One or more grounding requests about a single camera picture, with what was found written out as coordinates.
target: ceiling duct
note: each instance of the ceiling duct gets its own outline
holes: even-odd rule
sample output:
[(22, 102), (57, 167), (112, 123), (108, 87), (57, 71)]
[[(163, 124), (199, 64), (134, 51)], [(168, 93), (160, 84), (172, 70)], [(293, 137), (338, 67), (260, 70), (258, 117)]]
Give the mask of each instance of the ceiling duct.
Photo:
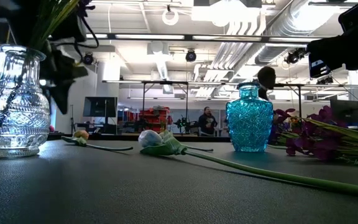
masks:
[[(334, 7), (309, 6), (309, 2), (309, 0), (294, 0), (265, 31), (265, 35), (285, 37), (309, 36), (335, 13)], [(243, 62), (242, 64), (270, 64), (286, 50), (287, 47), (253, 44), (247, 51), (245, 60), (241, 62)]]
[[(163, 43), (161, 41), (153, 41), (147, 44), (147, 55), (151, 55), (154, 57), (154, 61), (157, 65), (157, 70), (160, 74), (161, 80), (169, 80), (167, 64), (165, 63), (170, 57), (168, 53), (168, 44)], [(173, 86), (164, 85), (162, 88), (162, 93), (173, 94)]]

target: vase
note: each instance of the vase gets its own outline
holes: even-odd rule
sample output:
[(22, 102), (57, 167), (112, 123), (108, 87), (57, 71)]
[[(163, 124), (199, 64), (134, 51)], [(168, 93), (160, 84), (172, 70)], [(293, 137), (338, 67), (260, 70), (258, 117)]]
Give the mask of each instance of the vase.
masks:
[(234, 149), (264, 152), (273, 124), (273, 104), (258, 97), (258, 83), (241, 83), (240, 98), (226, 104), (227, 126)]
[(39, 87), (45, 55), (17, 45), (0, 45), (0, 157), (31, 156), (49, 133), (49, 103)]

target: turquoise vase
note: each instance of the turquoise vase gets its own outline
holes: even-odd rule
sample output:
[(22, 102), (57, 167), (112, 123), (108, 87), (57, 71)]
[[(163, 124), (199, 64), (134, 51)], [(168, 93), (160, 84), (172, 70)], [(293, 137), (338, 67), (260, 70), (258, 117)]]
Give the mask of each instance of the turquoise vase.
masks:
[(240, 98), (226, 104), (227, 126), (238, 152), (264, 152), (273, 124), (273, 104), (258, 97), (255, 82), (238, 86)]

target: table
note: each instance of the table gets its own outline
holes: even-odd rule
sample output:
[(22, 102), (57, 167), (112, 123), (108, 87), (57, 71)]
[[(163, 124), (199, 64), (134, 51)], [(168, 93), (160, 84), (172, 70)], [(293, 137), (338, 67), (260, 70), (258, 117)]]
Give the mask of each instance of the table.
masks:
[[(358, 197), (300, 187), (190, 156), (107, 152), (49, 141), (39, 156), (0, 159), (0, 223), (358, 223)], [(216, 157), (308, 177), (358, 184), (358, 167), (288, 157), (280, 149)]]

